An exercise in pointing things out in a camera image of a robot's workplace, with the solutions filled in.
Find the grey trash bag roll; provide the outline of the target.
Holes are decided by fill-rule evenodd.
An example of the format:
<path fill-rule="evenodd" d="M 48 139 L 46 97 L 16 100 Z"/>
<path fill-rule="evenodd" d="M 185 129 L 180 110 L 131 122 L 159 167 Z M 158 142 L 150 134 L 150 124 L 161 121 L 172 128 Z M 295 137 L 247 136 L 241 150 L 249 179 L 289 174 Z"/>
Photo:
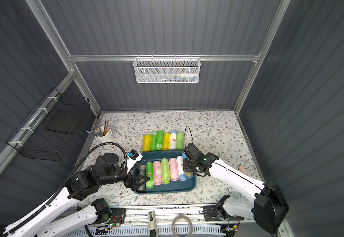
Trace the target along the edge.
<path fill-rule="evenodd" d="M 140 181 L 142 182 L 142 185 L 137 189 L 139 193 L 144 193 L 145 192 L 145 183 L 144 181 L 144 176 L 146 176 L 146 166 L 145 165 L 140 165 L 138 168 L 138 175 L 141 176 Z"/>

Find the pink trash bag roll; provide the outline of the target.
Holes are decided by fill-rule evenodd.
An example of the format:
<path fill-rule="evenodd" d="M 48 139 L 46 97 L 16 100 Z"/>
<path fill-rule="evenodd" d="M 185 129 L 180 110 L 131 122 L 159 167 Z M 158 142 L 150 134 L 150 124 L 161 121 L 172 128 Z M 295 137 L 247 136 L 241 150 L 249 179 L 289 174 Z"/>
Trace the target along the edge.
<path fill-rule="evenodd" d="M 154 186 L 159 186 L 162 184 L 160 161 L 153 162 L 153 181 L 154 181 Z"/>
<path fill-rule="evenodd" d="M 178 181 L 180 177 L 179 177 L 179 168 L 178 168 L 177 158 L 170 158 L 169 159 L 169 166 L 170 166 L 170 179 L 171 179 L 171 181 Z"/>

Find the pale green trash bag roll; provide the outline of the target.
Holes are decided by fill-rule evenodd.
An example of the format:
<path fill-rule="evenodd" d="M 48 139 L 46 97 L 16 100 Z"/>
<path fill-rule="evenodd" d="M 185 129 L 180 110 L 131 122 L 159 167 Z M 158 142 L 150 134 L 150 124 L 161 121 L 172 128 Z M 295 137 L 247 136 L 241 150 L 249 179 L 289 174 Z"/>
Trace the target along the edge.
<path fill-rule="evenodd" d="M 167 158 L 161 159 L 161 180 L 163 185 L 171 182 L 170 165 Z"/>

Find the bright green trash bag roll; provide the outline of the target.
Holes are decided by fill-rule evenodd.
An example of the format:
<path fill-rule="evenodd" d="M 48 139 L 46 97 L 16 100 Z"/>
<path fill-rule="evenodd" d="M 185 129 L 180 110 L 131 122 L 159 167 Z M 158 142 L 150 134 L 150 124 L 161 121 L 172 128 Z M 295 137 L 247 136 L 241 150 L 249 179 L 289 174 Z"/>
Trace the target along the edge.
<path fill-rule="evenodd" d="M 157 131 L 153 131 L 150 140 L 150 151 L 156 151 L 157 147 Z"/>

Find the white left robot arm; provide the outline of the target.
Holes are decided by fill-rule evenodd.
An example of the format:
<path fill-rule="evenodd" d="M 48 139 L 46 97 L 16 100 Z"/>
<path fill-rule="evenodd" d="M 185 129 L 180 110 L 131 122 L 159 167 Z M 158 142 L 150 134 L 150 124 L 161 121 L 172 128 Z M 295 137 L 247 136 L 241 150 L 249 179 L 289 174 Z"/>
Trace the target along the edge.
<path fill-rule="evenodd" d="M 124 155 L 123 165 L 118 171 L 109 171 L 109 161 L 96 161 L 92 168 L 77 171 L 85 159 L 96 149 L 105 145 L 118 147 Z M 94 194 L 103 185 L 123 182 L 132 191 L 145 184 L 150 178 L 134 177 L 130 171 L 139 165 L 143 155 L 132 149 L 125 149 L 115 142 L 105 142 L 91 148 L 74 166 L 61 187 L 45 202 L 33 209 L 24 217 L 10 225 L 0 225 L 0 237 L 34 237 L 47 224 L 69 207 Z"/>

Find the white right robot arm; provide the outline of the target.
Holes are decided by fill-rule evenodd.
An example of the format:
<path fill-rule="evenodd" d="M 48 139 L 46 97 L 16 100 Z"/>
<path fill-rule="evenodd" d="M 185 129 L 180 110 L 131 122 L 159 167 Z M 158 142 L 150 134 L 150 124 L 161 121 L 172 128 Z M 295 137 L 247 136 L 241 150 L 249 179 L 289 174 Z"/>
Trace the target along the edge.
<path fill-rule="evenodd" d="M 277 234 L 278 228 L 289 212 L 289 206 L 280 187 L 273 181 L 267 183 L 251 178 L 226 164 L 213 153 L 203 154 L 194 143 L 189 143 L 183 153 L 185 171 L 204 173 L 231 186 L 241 193 L 248 204 L 239 207 L 229 195 L 216 204 L 218 216 L 226 220 L 233 216 L 252 217 L 266 232 Z"/>

